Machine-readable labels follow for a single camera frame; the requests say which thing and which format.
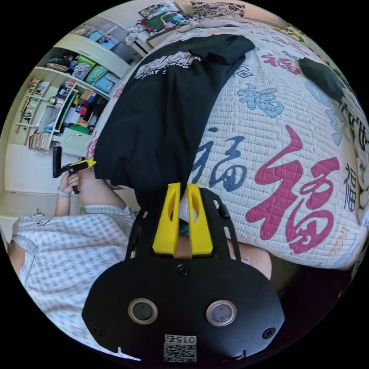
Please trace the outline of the person's left hand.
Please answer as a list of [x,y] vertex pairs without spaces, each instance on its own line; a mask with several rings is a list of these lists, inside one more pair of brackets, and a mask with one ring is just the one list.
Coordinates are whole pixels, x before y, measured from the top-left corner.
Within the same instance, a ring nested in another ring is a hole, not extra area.
[[70,197],[79,184],[79,173],[65,172],[62,176],[58,193],[62,197]]

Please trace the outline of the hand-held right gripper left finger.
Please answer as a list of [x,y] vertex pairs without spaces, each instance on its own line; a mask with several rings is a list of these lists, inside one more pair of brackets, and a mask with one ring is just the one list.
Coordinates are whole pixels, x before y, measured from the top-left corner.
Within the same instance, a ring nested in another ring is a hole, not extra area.
[[173,258],[176,256],[179,236],[180,191],[180,183],[168,185],[152,247],[156,254]]

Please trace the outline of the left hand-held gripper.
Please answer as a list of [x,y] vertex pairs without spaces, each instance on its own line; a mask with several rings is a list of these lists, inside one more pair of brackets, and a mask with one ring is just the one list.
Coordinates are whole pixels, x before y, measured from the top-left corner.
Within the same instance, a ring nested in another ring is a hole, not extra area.
[[[68,164],[58,169],[58,176],[63,176],[65,172],[68,172],[70,174],[79,173],[80,175],[80,172],[90,167],[93,167],[95,164],[96,164],[96,161],[94,159],[85,159],[79,162]],[[78,186],[77,188],[74,188],[74,192],[73,192],[74,194],[80,193]]]

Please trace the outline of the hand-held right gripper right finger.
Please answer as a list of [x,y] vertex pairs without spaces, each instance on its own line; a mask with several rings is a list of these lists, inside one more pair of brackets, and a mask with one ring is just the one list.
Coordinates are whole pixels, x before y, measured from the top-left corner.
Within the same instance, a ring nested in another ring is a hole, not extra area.
[[213,244],[199,186],[189,184],[187,186],[187,194],[191,255],[209,256],[212,254]]

